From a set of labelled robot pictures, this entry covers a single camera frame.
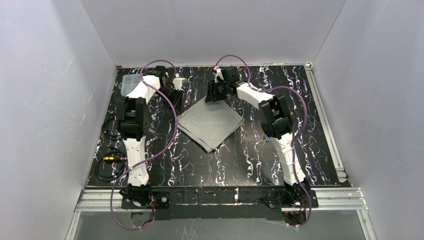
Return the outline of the grey cloth napkin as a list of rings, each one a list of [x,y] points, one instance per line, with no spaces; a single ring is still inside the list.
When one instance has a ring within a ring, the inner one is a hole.
[[[206,102],[203,97],[178,119],[178,128],[211,153],[243,123],[241,117],[225,101]]]

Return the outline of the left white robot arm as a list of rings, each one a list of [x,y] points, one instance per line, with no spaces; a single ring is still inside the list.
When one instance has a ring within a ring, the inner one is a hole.
[[[120,194],[141,205],[153,201],[150,177],[146,167],[146,137],[150,127],[148,103],[159,94],[175,114],[182,111],[181,77],[169,79],[165,66],[157,65],[140,74],[127,74],[122,79],[121,97],[116,100],[116,121],[126,150],[129,173],[127,187]]]

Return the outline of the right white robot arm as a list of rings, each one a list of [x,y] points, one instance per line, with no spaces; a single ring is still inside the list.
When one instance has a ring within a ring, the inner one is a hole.
[[[293,202],[310,200],[310,185],[302,171],[294,147],[294,121],[284,97],[274,96],[269,90],[254,87],[239,78],[234,66],[215,67],[214,80],[208,82],[205,102],[217,102],[227,96],[244,100],[256,109],[261,116],[261,128],[274,145],[284,177],[286,196]]]

